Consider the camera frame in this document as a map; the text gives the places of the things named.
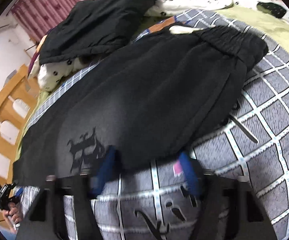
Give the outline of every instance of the wooden headboard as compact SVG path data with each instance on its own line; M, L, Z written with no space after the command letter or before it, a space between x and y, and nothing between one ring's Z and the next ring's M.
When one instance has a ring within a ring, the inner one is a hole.
M28 68L22 65L0 91L0 184L12 182L13 162L22 130L37 104L39 86L27 80Z

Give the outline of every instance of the bed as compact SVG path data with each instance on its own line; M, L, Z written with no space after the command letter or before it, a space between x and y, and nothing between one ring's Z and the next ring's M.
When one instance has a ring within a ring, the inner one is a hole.
M257 196L266 208L278 239L287 239L289 237L289 54L265 33L243 22L226 18L212 11L186 11L178 15L177 20L200 28L209 27L211 24L231 25L240 31L255 33L267 42L270 52L248 75L239 99L241 108L234 113L254 133L260 143L252 143L233 122L230 122L214 133L197 140L192 146L191 156L200 160L205 168L215 170L218 175L229 178L236 178L241 175L248 176ZM149 32L150 30L145 30L137 39ZM66 80L31 116L26 127L29 128L34 125L58 98L95 67L97 64L81 70ZM273 116L276 114L281 116L281 120L285 120L282 125L274 122ZM156 163L155 167L158 171L161 202L164 204L168 199L172 199L173 203L177 202L186 218L186 223L182 223L168 214L167 207L161 207L161 212L165 214L165 223L166 220L170 223L170 232L173 231L173 234L178 235L189 232L194 222L195 216L187 213L187 205L193 207L198 204L194 204L189 198L183 199L181 185L184 182L184 177L181 173L174 174L174 165L176 163L167 165ZM117 198L120 199L118 201L120 201L122 208L123 221L128 221L128 218L124 217L125 214L130 216L128 207L132 209L136 208L137 205L144 205L143 208L150 214L150 208L146 207L146 204L141 200L143 198L141 192L150 192L150 188L143 187L141 181L148 179L147 176L149 178L153 176L153 171L151 166L134 176L124 177L122 175L119 181L108 183L103 194L96 201L92 201L92 208L97 221L99 221L104 239L106 239L105 236L109 237L112 234L120 237L119 235L122 233L118 225L112 226L110 224L110 218L106 220L106 218L101 217L104 212L115 213L114 202L117 201ZM125 185L136 183L139 185L139 192L125 188L118 197L113 192L118 192L120 183ZM28 187L25 191L27 193L22 198L23 214L28 210L30 203L38 193L38 189ZM77 239L73 198L65 196L64 203L68 234L70 239ZM220 227L224 224L225 219L224 209L221 214ZM141 221L138 221L137 225L135 231L141 231L144 237L150 239L151 234L146 228L147 225ZM131 237L134 231L131 222L128 222L123 230L125 230L126 235ZM173 234L169 235L170 239L174 239Z

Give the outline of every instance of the black jacket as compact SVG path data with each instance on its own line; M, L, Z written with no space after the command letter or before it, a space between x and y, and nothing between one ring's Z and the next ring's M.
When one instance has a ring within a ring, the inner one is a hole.
M40 64L108 54L125 45L156 0L85 0L47 36Z
M228 27L169 27L112 53L30 127L14 163L19 185L92 168L114 145L122 167L176 154L224 119L268 47Z

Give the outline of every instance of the white grid lines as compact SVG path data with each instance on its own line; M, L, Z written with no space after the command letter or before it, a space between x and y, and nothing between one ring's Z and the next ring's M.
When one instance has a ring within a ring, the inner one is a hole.
M207 27L209 27L209 28L213 27L211 24L207 23L207 22L206 22L205 20L203 20L203 19L200 19L200 22L202 22L205 26L207 26Z
M282 73L279 71L279 67L274 67L267 59L265 59L266 62L268 62L273 68L275 68L277 74L287 83L287 85L289 86L289 81L285 78L284 75L282 75Z
M170 229L182 229L182 228L190 228L193 227L196 220L183 222L181 224L170 224ZM98 224L98 227L101 231L109 232L109 233L119 233L120 230L118 227L115 226L108 226ZM150 229L148 227L131 227L131 228L124 228L125 233L150 233Z
M156 217L157 220L160 220L162 222L162 226L164 227L164 219L162 214L162 207L161 207L161 200L160 200L160 186L159 186L159 177L158 177L158 169L156 161L151 161L151 178L152 178L152 184L153 184L153 201L154 201L154 207L156 210Z
M212 21L212 23L211 23L211 24L212 24L212 25L213 25L213 24L215 24L215 22L216 22L218 19L220 19L220 17L218 17L218 18L215 18L215 19Z
M248 26L244 29L243 33L246 33L250 28L251 28L251 26L248 25Z
M71 205L72 205L73 217L74 217L75 237L76 237L76 240L78 240L78 230L77 230L77 224L76 224L76 213L75 213L75 210L74 210L74 197L73 196L71 198Z
M235 22L236 20L231 20L231 21L230 21L227 17L224 17L224 16L222 16L222 20L224 20L224 21L228 24L228 27L231 27L231 26L232 26L232 27L235 28L237 31L240 31L240 32L241 32L241 29L234 24L234 22Z
M196 27L198 26L198 24L199 24L200 21L202 21L202 19L197 20L197 22L194 24L193 27L196 28Z
M278 70L284 69L284 68L286 68L286 66L283 65L283 66L279 66L279 67L273 67L273 68L270 68L270 69L268 69L268 70L265 70L265 71L263 71L263 72L261 72L261 73L258 73L257 75L255 75L255 76L249 78L248 80L246 80L246 81L244 82L243 86L251 83L252 81L260 78L261 76L268 75L268 74L270 74L270 73L272 73L272 72L277 72Z
M287 93L289 93L289 88L283 90L281 93L278 94L278 96L279 96L279 97L283 97L283 96L285 96ZM248 120L249 118L251 118L251 117L253 117L253 116L255 115L255 111L256 111L256 110L259 110L259 111L261 112L262 110L266 109L268 106L270 106L271 104L273 104L273 103L274 103L275 101L277 101L277 100L278 100L278 97L277 97L277 96L272 97L272 98L269 99L268 101L264 102L262 105L258 106L256 109L253 109L253 110L251 110L250 112L248 112L248 113L244 114L243 116L239 117L238 120L239 120L240 122L244 122L244 121ZM197 139L197 140L193 143L193 145L197 145L197 144L202 143L202 142L204 142L204 141L206 141L206 140L208 140L208 139L211 139L211 138L213 138L213 137L215 137L215 136L218 136L218 135L224 133L226 130L230 130L230 129L232 129L232 128L235 127L235 126L236 126L236 124L235 124L234 122L230 122L227 126L222 127L222 128L219 128L218 130L216 130L216 131L214 131L214 132L212 132L212 133L210 133L210 134L207 134L207 135L205 135L205 136Z
M212 18L215 17L216 15L218 15L218 13L214 13L214 15L210 16L209 19L212 19Z
M137 198L149 198L149 197L154 197L154 195L159 194L159 195L165 195L169 194L172 192L176 192L180 190L180 186L185 185L185 183L179 183L177 185L173 186L166 186L166 187L160 187L158 191L155 190L144 190L144 191L139 191L135 192L132 194L123 194L123 195L99 195L97 196L98 201L106 202L106 201L116 201L116 200L130 200L130 199L137 199Z
M249 169L248 169L248 166L246 164L246 160L243 158L243 155L240 152L240 149L236 143L236 140L233 137L232 132L230 130L226 130L225 134L227 136L229 143L231 144L231 147L233 149L235 156L237 157L237 159L239 161L239 164L240 164L242 171L243 171L243 175L248 176L249 181L250 181Z
M263 81L270 87L270 89L273 91L273 93L278 96L278 93L273 89L273 87L268 83L268 81L263 78ZM252 108L256 107L254 102L252 101L252 99L250 97L246 97L246 99L248 100L248 102L251 104ZM289 205L289 176L288 176L288 167L286 165L286 160L283 157L282 154L282 148L281 148L281 144L280 141L277 140L276 136L274 135L274 133L272 132L271 128L269 127L269 125L267 124L267 122L265 121L264 117L261 115L260 111L256 112L257 117L259 118L262 126L264 127L264 129L266 130L266 132L269 134L269 136L271 137L272 141L276 144L277 147L277 152L278 152L278 159L281 163L282 166L282 170L285 176L285 181L286 181L286 189L287 189L287 197L288 197L288 205ZM287 223L287 233L289 233L289 217L288 217L288 223Z
M122 186L122 177L121 174L119 175L119 183L118 183L118 197L121 196L121 186ZM117 213L119 217L119 226L120 226L120 234L121 240L125 240L124 231L123 231L123 221L122 221L122 214L121 214L121 200L118 200L117 204Z
M182 15L185 15L185 16L188 18L188 19L187 19L187 22L189 22L189 21L193 20L195 17L197 17L197 16L200 15L200 14L204 15L204 14L203 14L203 10L201 10L201 11L199 11L197 14L195 14L194 16L190 17L190 15L188 15L188 12L190 12L190 11L192 11L192 9L190 9L190 10L188 10L188 11L184 11L183 13L179 14L177 17L180 17L180 16L182 16Z

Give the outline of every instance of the fingers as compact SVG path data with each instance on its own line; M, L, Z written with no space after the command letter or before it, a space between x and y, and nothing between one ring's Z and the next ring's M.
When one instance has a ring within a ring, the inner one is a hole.
M2 215L3 215L3 218L6 219L9 215L9 211L8 210L3 210L2 211Z
M16 207L10 208L9 216L13 216L14 214L17 214L18 209Z
M20 214L17 213L17 214L14 214L14 215L12 216L11 220L12 220L15 224L17 224L17 223L19 223L19 222L22 221L22 218L21 218Z
M11 209L11 208L16 207L16 205L13 202L10 202L10 203L8 203L8 207Z

